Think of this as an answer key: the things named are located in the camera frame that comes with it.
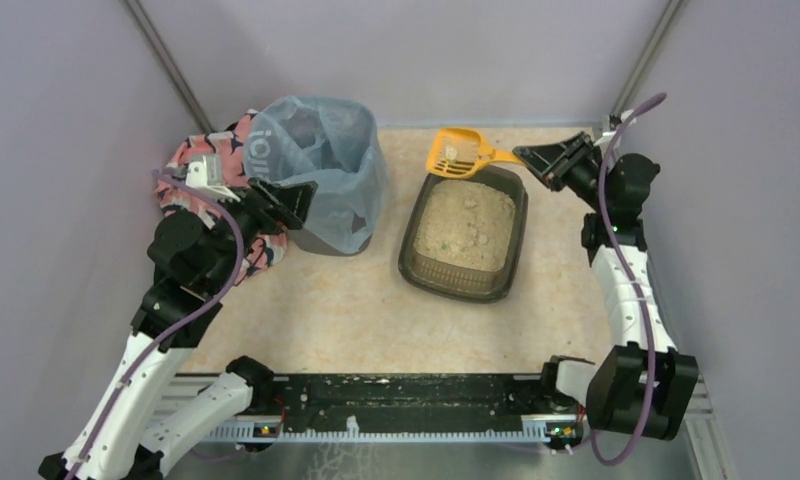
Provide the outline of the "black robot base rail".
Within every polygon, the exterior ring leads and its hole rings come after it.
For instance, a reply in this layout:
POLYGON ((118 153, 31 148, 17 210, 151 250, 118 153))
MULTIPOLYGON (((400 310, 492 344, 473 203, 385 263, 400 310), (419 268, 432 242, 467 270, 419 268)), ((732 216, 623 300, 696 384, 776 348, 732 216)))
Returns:
POLYGON ((291 374, 270 403, 216 427, 209 441, 505 443, 552 450, 587 434, 581 407, 538 374, 291 374))

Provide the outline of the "yellow plastic litter scoop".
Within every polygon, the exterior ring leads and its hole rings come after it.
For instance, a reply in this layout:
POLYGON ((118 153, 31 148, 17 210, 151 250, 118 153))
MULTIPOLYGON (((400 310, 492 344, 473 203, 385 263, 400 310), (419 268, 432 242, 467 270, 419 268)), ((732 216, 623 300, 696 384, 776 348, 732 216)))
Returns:
POLYGON ((513 153, 494 148, 478 130, 446 127, 436 132, 426 169, 442 178, 466 180, 494 163, 525 166, 513 153))

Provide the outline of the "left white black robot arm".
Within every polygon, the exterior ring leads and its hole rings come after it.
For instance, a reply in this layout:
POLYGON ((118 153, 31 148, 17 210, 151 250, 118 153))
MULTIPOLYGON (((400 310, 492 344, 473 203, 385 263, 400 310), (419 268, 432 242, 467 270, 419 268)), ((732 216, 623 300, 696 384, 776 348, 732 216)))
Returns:
POLYGON ((236 285, 252 244, 264 234, 303 228, 317 186, 250 180, 212 201, 213 224, 184 208, 157 225, 147 254, 154 280, 131 320, 121 361, 73 443, 46 456, 44 479, 163 479, 229 418, 274 403, 274 374, 242 356, 159 424, 157 402, 198 347, 236 285))

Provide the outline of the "grey plastic litter box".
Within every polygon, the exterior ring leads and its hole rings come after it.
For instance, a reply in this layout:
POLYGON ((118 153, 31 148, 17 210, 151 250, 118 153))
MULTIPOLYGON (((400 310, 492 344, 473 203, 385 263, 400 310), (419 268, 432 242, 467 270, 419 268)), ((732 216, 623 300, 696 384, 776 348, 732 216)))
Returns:
POLYGON ((468 180, 488 185, 509 195, 516 204, 515 220, 506 262, 502 269, 484 272, 445 264, 417 253, 413 243, 425 203, 434 186, 450 180, 429 174, 417 197, 402 241, 398 269, 410 284, 432 293, 462 301, 492 303, 505 298, 512 286, 523 244, 529 197, 521 178, 509 170, 488 167, 468 180))

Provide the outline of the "blue plastic trash bag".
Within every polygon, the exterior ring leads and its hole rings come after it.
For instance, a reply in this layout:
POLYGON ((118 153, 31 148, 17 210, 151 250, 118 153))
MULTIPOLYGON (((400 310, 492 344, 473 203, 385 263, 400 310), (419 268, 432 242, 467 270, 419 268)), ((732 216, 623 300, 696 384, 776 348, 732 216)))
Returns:
POLYGON ((311 253, 355 256, 380 218, 388 175, 373 113, 339 98, 287 96, 256 113, 243 145, 250 178, 316 191, 293 240, 311 253))

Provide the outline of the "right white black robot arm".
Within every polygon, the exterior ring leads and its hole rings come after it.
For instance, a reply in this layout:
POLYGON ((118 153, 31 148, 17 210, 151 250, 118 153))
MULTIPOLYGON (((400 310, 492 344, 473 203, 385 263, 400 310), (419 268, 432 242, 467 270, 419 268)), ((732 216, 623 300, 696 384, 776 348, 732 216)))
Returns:
POLYGON ((613 340, 600 365, 552 357, 542 369, 546 393, 568 407, 582 406, 588 424, 598 430, 630 433, 644 419, 643 436, 674 439, 699 368, 668 334, 648 276, 641 213, 660 165, 629 153, 602 175, 602 150, 586 134, 518 146, 513 153, 549 190, 568 188, 590 207, 581 245, 603 291, 613 340))

